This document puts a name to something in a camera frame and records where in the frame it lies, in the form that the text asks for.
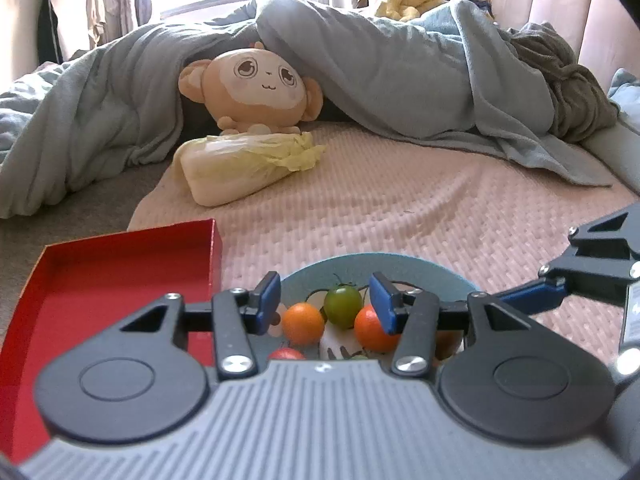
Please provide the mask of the red apple-like fruit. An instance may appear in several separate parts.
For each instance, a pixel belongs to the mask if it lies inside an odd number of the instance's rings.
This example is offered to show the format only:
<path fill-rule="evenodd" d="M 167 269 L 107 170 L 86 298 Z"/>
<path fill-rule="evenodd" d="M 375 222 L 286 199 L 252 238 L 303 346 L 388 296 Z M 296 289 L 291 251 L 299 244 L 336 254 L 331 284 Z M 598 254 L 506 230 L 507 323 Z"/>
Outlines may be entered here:
<path fill-rule="evenodd" d="M 278 350 L 274 350 L 268 356 L 270 360 L 304 360 L 305 356 L 302 352 L 293 349 L 293 348 L 280 348 Z"/>

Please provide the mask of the orange tangerine back right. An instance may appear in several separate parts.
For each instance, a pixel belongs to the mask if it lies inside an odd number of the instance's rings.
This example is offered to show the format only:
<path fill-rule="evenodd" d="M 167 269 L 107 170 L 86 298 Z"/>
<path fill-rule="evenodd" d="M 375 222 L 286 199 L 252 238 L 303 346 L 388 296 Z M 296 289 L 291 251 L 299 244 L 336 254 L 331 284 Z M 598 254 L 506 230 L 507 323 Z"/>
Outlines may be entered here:
<path fill-rule="evenodd" d="M 456 354 L 462 345 L 463 338 L 462 330 L 439 330 L 436 333 L 435 359 L 442 362 Z"/>

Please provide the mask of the blue cartoon plate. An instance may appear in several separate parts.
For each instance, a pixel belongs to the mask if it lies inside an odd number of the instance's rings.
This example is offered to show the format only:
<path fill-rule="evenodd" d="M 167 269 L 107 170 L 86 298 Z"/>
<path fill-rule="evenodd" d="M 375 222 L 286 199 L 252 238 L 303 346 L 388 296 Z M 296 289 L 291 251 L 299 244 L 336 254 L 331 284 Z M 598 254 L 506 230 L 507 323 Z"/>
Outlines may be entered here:
<path fill-rule="evenodd" d="M 437 263 L 385 252 L 363 252 L 319 261 L 284 278 L 277 314 L 283 314 L 286 308 L 299 302 L 308 302 L 320 309 L 326 293 L 341 283 L 354 284 L 363 302 L 368 304 L 369 280 L 374 272 L 383 273 L 396 288 L 404 292 L 426 289 L 442 301 L 463 300 L 470 292 L 477 290 L 475 284 Z M 354 354 L 362 353 L 384 366 L 390 365 L 393 356 L 390 352 L 364 350 L 352 330 L 340 330 L 331 323 L 326 323 L 318 344 L 297 350 L 308 360 L 322 361 L 347 360 Z"/>

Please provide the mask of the large orange tangerine centre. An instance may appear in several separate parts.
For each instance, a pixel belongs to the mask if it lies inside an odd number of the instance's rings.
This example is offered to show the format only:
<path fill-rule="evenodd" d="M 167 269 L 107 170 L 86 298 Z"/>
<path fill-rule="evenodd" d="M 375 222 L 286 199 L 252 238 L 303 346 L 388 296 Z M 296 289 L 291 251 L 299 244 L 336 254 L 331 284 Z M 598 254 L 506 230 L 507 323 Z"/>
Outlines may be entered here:
<path fill-rule="evenodd" d="M 387 353 L 394 351 L 399 342 L 399 335 L 389 335 L 370 304 L 363 307 L 354 321 L 355 337 L 364 350 Z"/>

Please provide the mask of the small orange kumquat back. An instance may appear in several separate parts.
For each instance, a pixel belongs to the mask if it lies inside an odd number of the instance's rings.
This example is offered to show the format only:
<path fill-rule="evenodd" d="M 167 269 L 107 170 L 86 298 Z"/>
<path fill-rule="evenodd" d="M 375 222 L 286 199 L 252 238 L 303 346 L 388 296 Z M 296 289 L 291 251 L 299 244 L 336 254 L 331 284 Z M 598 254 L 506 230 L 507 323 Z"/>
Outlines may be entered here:
<path fill-rule="evenodd" d="M 286 339 L 294 346 L 303 347 L 318 344 L 326 323 L 312 304 L 300 302 L 283 313 L 281 325 Z"/>

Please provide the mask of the green tomato back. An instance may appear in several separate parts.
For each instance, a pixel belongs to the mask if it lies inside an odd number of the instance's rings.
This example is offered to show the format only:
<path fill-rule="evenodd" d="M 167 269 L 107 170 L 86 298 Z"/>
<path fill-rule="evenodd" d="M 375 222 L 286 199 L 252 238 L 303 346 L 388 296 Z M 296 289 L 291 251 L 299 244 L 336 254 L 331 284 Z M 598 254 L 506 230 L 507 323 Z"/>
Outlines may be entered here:
<path fill-rule="evenodd" d="M 341 283 L 332 287 L 323 300 L 326 318 L 341 330 L 349 330 L 354 326 L 355 318 L 362 307 L 360 292 L 352 283 Z"/>

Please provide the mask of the napa cabbage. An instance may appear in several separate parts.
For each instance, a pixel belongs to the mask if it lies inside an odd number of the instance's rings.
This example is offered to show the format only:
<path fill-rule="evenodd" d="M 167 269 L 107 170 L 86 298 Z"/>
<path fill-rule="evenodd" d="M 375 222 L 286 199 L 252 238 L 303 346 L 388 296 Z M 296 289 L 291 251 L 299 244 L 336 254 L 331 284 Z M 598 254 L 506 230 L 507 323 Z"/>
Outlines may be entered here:
<path fill-rule="evenodd" d="M 171 168 L 195 203 L 218 207 L 311 170 L 325 150 L 309 132 L 206 136 L 183 143 Z"/>

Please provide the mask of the red cardboard tray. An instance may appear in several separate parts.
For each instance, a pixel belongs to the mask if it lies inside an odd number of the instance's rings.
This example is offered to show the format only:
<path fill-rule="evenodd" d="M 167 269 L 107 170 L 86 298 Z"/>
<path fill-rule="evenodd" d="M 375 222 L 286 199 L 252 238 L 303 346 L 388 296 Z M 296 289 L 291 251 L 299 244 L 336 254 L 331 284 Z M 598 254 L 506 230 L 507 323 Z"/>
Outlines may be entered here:
<path fill-rule="evenodd" d="M 14 462 L 49 439 L 34 402 L 50 361 L 166 294 L 187 302 L 220 286 L 215 220 L 49 245 L 32 267 L 1 350 L 1 451 Z"/>

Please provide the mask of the brown-grey crumpled cloth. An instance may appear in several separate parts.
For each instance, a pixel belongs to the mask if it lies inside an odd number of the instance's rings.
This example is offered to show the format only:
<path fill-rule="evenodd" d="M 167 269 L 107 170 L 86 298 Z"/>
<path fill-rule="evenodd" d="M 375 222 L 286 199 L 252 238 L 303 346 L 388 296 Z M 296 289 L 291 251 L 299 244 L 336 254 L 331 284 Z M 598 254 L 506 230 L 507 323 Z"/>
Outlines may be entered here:
<path fill-rule="evenodd" d="M 554 106 L 550 132 L 567 143 L 587 140 L 613 127 L 620 109 L 601 88 L 591 70 L 579 64 L 574 50 L 548 22 L 529 22 L 508 30 L 521 61 L 536 68 L 548 84 Z"/>

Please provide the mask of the monkey plush toy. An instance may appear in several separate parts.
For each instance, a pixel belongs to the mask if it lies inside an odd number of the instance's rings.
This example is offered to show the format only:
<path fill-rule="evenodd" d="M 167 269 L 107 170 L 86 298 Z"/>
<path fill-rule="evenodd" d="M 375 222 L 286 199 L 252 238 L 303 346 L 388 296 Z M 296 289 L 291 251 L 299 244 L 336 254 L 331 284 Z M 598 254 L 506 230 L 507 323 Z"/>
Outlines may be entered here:
<path fill-rule="evenodd" d="M 261 42 L 190 63 L 178 89 L 203 104 L 223 134 L 299 134 L 298 125 L 316 120 L 323 105 L 320 84 Z"/>

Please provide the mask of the grey blanket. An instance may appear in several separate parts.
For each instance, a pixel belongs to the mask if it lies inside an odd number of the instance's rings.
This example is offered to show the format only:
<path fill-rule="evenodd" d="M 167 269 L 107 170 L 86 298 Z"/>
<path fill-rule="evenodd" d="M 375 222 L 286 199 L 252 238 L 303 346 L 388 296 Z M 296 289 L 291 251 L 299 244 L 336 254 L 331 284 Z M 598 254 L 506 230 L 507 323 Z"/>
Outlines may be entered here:
<path fill-rule="evenodd" d="M 130 168 L 41 207 L 28 217 L 3 220 L 0 230 L 1 333 L 14 315 L 32 268 L 48 245 L 125 231 L 140 200 L 155 188 L 167 162 Z"/>

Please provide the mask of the grey-blue duvet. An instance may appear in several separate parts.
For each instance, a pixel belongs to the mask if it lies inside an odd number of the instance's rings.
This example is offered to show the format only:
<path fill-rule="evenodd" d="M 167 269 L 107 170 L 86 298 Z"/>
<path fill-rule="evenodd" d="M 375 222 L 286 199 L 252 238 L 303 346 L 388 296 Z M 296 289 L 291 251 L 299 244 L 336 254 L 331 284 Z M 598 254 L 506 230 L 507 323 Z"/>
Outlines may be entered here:
<path fill-rule="evenodd" d="M 562 44 L 550 25 L 503 30 L 468 0 L 407 23 L 250 0 L 205 23 L 142 26 L 14 81 L 1 97 L 2 217 L 163 160 L 183 128 L 186 64 L 256 40 L 379 136 L 495 156 L 576 185 L 610 182 L 577 143 L 612 125 L 616 107 L 563 110 L 554 77 L 534 64 L 542 40 Z"/>

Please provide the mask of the pink padded headboard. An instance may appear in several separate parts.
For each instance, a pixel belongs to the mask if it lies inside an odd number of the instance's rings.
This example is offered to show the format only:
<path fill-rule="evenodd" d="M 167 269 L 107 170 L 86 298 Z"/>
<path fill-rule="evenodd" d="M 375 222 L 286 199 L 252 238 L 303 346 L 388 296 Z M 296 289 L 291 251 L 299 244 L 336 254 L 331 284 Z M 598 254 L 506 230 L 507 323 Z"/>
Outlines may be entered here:
<path fill-rule="evenodd" d="M 503 28 L 548 22 L 603 89 L 620 68 L 639 73 L 639 29 L 618 0 L 486 0 Z"/>

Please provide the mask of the yellow blanket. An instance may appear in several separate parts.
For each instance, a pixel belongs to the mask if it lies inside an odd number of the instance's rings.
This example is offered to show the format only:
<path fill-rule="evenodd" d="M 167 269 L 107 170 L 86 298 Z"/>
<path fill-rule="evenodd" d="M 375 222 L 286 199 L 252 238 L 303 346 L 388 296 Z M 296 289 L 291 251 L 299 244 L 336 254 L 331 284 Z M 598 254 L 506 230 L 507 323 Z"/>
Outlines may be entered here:
<path fill-rule="evenodd" d="M 378 0 L 374 6 L 374 16 L 408 22 L 445 3 L 446 0 Z"/>

